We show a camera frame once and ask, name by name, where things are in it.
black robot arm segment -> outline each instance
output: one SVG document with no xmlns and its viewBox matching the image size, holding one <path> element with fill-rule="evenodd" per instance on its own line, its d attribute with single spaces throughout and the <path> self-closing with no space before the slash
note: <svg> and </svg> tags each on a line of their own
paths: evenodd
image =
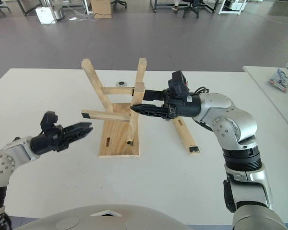
<svg viewBox="0 0 288 230">
<path fill-rule="evenodd" d="M 55 126 L 58 116 L 48 111 L 40 123 L 42 132 L 33 137 L 30 141 L 30 147 L 36 155 L 42 155 L 51 150 L 60 152 L 69 147 L 69 144 L 84 138 L 93 128 L 92 123 L 79 122 L 72 126 L 63 128 L 61 125 Z"/>
</svg>

cable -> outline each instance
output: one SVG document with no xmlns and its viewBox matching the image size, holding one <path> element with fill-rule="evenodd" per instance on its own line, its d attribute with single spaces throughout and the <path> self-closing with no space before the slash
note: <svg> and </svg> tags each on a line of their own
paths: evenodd
<svg viewBox="0 0 288 230">
<path fill-rule="evenodd" d="M 204 86 L 202 86 L 202 87 L 200 87 L 200 88 L 198 88 L 197 90 L 195 90 L 195 94 L 200 94 L 200 93 L 209 93 L 209 89 L 208 88 L 206 88 L 206 87 L 204 87 Z"/>
<path fill-rule="evenodd" d="M 201 121 L 195 121 L 197 124 L 199 124 L 201 127 L 203 127 L 203 128 L 205 128 L 205 129 L 207 129 L 207 130 L 209 130 L 209 131 L 211 131 L 212 132 L 212 128 L 210 128 L 208 125 L 206 125 L 206 123 L 205 122 L 201 122 Z"/>
<path fill-rule="evenodd" d="M 194 92 L 193 95 L 199 95 L 199 94 L 201 94 L 201 93 L 209 93 L 209 91 L 210 91 L 210 90 L 209 90 L 208 88 L 202 86 L 202 87 L 198 88 L 197 90 L 195 90 L 195 92 Z M 205 122 L 201 122 L 201 121 L 195 121 L 195 122 L 196 122 L 197 124 L 199 124 L 201 127 L 203 127 L 203 128 L 205 128 L 205 129 L 207 129 L 207 130 L 209 130 L 209 131 L 212 132 L 212 128 L 209 127 Z"/>
<path fill-rule="evenodd" d="M 98 20 L 98 18 L 92 19 L 89 15 L 85 15 L 85 14 L 83 14 L 83 13 L 79 13 L 78 11 L 72 9 L 72 8 L 71 8 L 69 5 L 67 5 L 65 2 L 63 2 L 63 4 L 64 4 L 65 6 L 67 6 L 68 9 L 72 10 L 76 15 L 79 16 L 79 19 L 76 19 L 76 21 L 84 21 L 84 20 L 97 21 L 97 20 Z"/>
</svg>

small white object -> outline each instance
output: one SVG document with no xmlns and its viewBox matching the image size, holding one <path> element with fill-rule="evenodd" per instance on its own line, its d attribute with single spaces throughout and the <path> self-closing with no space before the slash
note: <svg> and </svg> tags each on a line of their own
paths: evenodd
<svg viewBox="0 0 288 230">
<path fill-rule="evenodd" d="M 192 102 L 193 100 L 192 100 L 192 97 L 191 96 L 188 96 L 187 97 L 187 102 Z"/>
<path fill-rule="evenodd" d="M 41 24 L 49 25 L 57 23 L 56 16 L 54 15 L 53 9 L 51 7 L 37 7 L 35 11 Z"/>
</svg>

wooden stick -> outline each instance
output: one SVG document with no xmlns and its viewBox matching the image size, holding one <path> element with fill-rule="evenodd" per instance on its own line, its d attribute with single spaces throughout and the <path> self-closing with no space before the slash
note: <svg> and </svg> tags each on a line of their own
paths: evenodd
<svg viewBox="0 0 288 230">
<path fill-rule="evenodd" d="M 130 121 L 130 117 L 127 114 L 100 112 L 93 110 L 82 110 L 82 116 L 84 118 L 99 119 L 99 120 L 115 120 L 115 121 Z"/>
<path fill-rule="evenodd" d="M 104 94 L 132 94 L 134 87 L 104 87 Z"/>
<path fill-rule="evenodd" d="M 104 95 L 102 91 L 102 84 L 97 76 L 97 73 L 92 65 L 90 59 L 83 59 L 81 63 L 82 69 L 85 71 L 88 79 L 90 80 L 93 88 L 95 89 L 99 99 L 101 100 L 104 108 L 107 112 L 113 112 L 113 106 L 110 102 L 110 99 L 107 95 Z"/>
<path fill-rule="evenodd" d="M 131 100 L 131 105 L 141 104 L 145 94 L 145 86 L 143 82 L 136 82 Z M 138 126 L 139 114 L 133 110 L 130 110 L 130 121 L 128 128 L 127 143 L 133 142 L 134 135 Z"/>
<path fill-rule="evenodd" d="M 139 59 L 138 70 L 136 72 L 136 79 L 135 82 L 143 82 L 145 70 L 147 66 L 147 61 L 145 58 Z"/>
<path fill-rule="evenodd" d="M 182 117 L 177 117 L 172 120 L 175 128 L 183 142 L 183 145 L 190 152 L 190 154 L 200 154 L 200 150 L 197 147 L 196 142 L 194 141 L 186 123 L 184 123 Z"/>
</svg>

desk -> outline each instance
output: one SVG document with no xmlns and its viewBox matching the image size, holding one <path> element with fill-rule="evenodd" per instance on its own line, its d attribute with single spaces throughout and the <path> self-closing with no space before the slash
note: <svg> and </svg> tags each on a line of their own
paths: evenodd
<svg viewBox="0 0 288 230">
<path fill-rule="evenodd" d="M 276 72 L 276 67 L 244 66 L 243 69 L 253 78 L 259 88 L 270 99 L 271 103 L 280 112 L 288 123 L 288 92 L 281 90 L 268 82 L 269 78 Z M 288 76 L 288 69 L 281 68 Z"/>
<path fill-rule="evenodd" d="M 157 2 L 157 0 L 153 0 L 154 3 L 152 3 L 152 0 L 149 0 L 149 3 L 151 5 L 151 7 L 153 8 L 154 12 L 156 13 L 157 11 L 157 7 L 158 6 L 174 6 L 174 4 L 165 4 L 165 3 L 159 3 Z M 200 0 L 199 2 L 199 6 L 203 6 L 203 7 L 207 7 L 208 9 L 210 9 L 212 11 L 212 13 L 214 13 L 216 11 L 216 7 L 218 5 L 218 0 L 216 0 L 215 5 L 213 6 L 213 8 L 211 6 L 209 6 L 208 4 L 204 3 L 203 0 Z M 188 6 L 188 4 L 179 4 L 179 6 Z"/>
<path fill-rule="evenodd" d="M 97 71 L 105 87 L 134 85 L 135 71 Z M 191 90 L 204 85 L 229 96 L 258 123 L 257 138 L 274 195 L 276 212 L 288 222 L 288 124 L 245 72 L 184 72 Z M 147 71 L 147 89 L 168 87 L 169 71 Z M 129 102 L 128 95 L 110 95 Z M 16 136 L 40 132 L 47 110 L 68 126 L 83 119 L 82 109 L 104 111 L 83 70 L 10 69 L 0 79 L 0 149 Z M 5 200 L 11 216 L 42 218 L 97 204 L 133 204 L 166 213 L 185 224 L 231 224 L 223 198 L 226 178 L 222 149 L 213 133 L 185 118 L 201 154 L 191 156 L 174 125 L 141 115 L 140 158 L 98 158 L 102 120 L 63 152 L 47 153 L 18 168 Z"/>
</svg>

